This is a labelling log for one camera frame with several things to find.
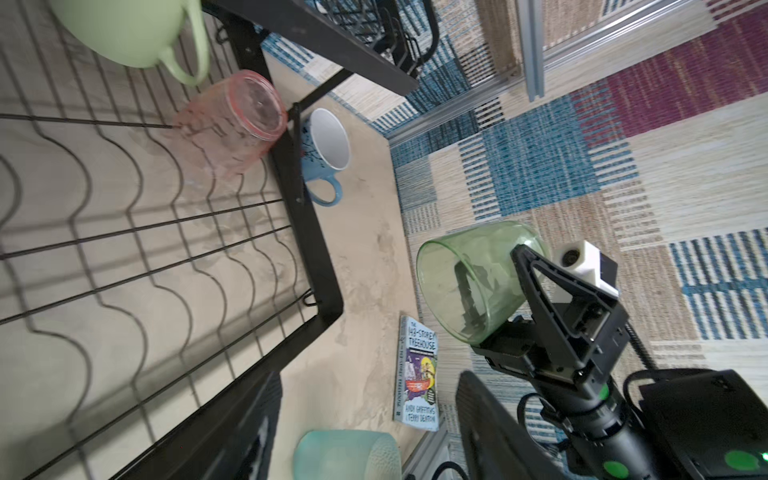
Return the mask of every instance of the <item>book cover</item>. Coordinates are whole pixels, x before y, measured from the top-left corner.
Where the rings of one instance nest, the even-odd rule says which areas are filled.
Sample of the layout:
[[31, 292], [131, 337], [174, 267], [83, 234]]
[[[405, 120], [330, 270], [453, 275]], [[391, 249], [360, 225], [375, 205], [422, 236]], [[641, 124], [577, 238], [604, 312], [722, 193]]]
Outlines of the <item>book cover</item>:
[[437, 335], [410, 316], [400, 319], [394, 419], [436, 432]]

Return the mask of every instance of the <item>pink glass jar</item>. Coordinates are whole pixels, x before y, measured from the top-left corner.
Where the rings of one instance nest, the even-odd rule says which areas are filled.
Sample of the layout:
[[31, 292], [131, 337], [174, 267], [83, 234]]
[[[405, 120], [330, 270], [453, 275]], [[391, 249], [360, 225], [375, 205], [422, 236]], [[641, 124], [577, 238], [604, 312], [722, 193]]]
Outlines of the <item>pink glass jar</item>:
[[242, 174], [269, 151], [286, 129], [288, 115], [277, 90], [250, 70], [211, 85], [174, 119], [181, 150], [214, 178]]

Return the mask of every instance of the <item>wire shelf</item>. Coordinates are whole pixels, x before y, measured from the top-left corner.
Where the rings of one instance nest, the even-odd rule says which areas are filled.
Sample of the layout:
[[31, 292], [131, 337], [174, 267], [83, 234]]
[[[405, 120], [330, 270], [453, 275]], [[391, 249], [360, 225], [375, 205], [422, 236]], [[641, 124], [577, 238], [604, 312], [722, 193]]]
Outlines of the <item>wire shelf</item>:
[[308, 260], [269, 161], [201, 180], [166, 135], [239, 69], [218, 19], [197, 88], [0, 23], [0, 478], [110, 478], [318, 319]]
[[307, 0], [309, 6], [352, 34], [358, 41], [382, 53], [397, 68], [407, 74], [418, 72], [417, 61], [422, 57], [419, 43], [403, 28], [393, 3], [392, 12], [373, 0]]

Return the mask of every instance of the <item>blue mug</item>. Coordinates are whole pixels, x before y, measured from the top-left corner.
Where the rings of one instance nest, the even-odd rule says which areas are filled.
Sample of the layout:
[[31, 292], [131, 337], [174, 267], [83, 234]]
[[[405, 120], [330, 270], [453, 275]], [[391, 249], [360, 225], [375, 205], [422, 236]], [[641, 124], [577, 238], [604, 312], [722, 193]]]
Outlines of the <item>blue mug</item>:
[[325, 180], [333, 185], [333, 200], [325, 201], [310, 191], [312, 200], [323, 207], [332, 207], [341, 200], [341, 184], [334, 177], [349, 166], [349, 138], [338, 118], [325, 108], [318, 108], [301, 127], [301, 171], [304, 181]]

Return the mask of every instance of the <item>teal glass cup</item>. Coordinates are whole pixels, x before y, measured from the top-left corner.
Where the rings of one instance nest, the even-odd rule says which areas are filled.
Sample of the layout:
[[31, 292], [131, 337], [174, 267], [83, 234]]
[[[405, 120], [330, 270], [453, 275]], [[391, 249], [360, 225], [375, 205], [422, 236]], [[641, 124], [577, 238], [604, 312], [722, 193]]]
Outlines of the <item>teal glass cup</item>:
[[401, 480], [402, 463], [389, 433], [309, 432], [293, 453], [294, 480]]

